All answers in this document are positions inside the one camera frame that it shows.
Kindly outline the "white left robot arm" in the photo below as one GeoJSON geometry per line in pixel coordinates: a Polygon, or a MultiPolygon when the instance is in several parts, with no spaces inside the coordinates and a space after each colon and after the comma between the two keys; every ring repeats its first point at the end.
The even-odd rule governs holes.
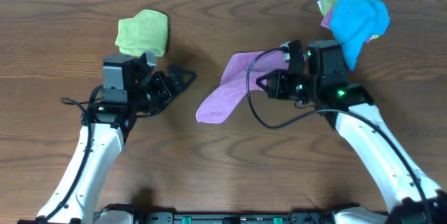
{"type": "Polygon", "coordinates": [[[181,66],[156,69],[151,51],[139,57],[111,54],[103,61],[103,83],[89,100],[75,105],[81,112],[79,140],[51,198],[33,223],[93,223],[99,194],[116,157],[138,119],[162,113],[196,78],[181,66]]]}

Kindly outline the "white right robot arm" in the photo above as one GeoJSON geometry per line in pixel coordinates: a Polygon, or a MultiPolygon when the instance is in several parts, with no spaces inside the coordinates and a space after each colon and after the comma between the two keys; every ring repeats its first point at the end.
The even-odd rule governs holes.
{"type": "Polygon", "coordinates": [[[367,90],[349,82],[341,45],[316,40],[302,51],[299,40],[279,52],[288,63],[257,78],[268,97],[311,103],[357,153],[378,186],[387,214],[348,207],[332,214],[333,223],[445,223],[446,192],[405,152],[385,124],[367,90]]]}

